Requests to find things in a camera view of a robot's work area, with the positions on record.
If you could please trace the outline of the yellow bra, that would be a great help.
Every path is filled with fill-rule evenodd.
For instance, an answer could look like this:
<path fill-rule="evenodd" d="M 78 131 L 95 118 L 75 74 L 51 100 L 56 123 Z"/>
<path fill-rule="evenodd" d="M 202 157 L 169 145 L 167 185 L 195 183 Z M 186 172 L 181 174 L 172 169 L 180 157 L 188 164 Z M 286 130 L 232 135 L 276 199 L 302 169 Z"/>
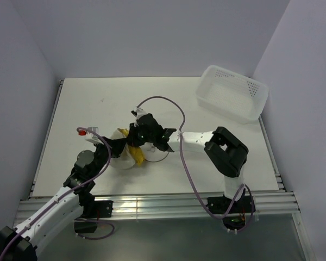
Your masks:
<path fill-rule="evenodd" d="M 128 129 L 118 129 L 121 134 L 123 134 L 125 137 L 129 135 Z M 143 153 L 143 150 L 140 147 L 134 147 L 128 145 L 128 152 L 132 156 L 132 158 L 135 160 L 135 163 L 138 167 L 141 167 L 143 162 L 146 160 L 145 155 Z"/>

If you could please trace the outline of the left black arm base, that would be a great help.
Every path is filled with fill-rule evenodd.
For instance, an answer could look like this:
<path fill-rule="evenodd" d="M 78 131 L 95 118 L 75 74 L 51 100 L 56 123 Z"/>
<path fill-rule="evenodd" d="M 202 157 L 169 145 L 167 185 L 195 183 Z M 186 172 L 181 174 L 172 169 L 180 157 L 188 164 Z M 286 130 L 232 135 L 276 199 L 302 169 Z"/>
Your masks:
<path fill-rule="evenodd" d="M 94 233 L 98 225 L 95 222 L 88 221 L 88 219 L 100 220 L 101 218 L 110 218 L 112 207 L 113 201 L 111 200 L 92 202 L 79 217 L 82 221 L 74 222 L 74 231 L 78 234 Z"/>

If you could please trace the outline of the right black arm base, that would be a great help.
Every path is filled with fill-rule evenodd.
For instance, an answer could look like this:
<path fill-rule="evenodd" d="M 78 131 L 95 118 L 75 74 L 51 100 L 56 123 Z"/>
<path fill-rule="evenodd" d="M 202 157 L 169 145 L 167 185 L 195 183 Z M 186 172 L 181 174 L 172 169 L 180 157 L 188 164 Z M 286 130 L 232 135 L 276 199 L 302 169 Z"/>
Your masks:
<path fill-rule="evenodd" d="M 207 208 L 213 214 L 224 214 L 229 205 L 231 203 L 231 199 L 226 198 L 225 196 L 217 196 L 217 197 L 208 197 L 207 198 Z M 250 196 L 242 196 L 238 201 L 235 201 L 228 212 L 229 214 L 241 214 L 241 213 L 251 213 L 255 212 L 256 207 L 252 202 L 252 198 Z"/>

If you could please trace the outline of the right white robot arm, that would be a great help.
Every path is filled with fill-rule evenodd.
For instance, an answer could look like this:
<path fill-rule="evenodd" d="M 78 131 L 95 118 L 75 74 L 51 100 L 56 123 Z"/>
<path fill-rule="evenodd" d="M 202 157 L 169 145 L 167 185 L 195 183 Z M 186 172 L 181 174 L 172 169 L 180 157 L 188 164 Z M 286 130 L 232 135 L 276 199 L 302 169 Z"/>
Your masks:
<path fill-rule="evenodd" d="M 131 111 L 136 117 L 130 124 L 127 142 L 140 147 L 152 144 L 163 152 L 205 152 L 216 169 L 224 175 L 224 205 L 236 212 L 243 205 L 243 166 L 249 152 L 247 146 L 224 127 L 210 132 L 182 132 L 175 128 L 163 128 L 152 114 Z"/>

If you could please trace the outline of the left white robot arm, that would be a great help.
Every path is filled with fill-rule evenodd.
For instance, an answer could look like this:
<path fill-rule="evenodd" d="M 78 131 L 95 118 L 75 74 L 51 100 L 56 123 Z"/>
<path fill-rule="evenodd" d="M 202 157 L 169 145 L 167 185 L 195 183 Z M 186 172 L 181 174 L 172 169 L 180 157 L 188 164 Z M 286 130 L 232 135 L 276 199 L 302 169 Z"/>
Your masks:
<path fill-rule="evenodd" d="M 0 231 L 0 260 L 37 260 L 42 249 L 70 222 L 96 216 L 94 180 L 118 158 L 125 138 L 93 140 L 95 151 L 84 150 L 77 156 L 71 174 L 58 192 L 36 213 L 14 228 Z"/>

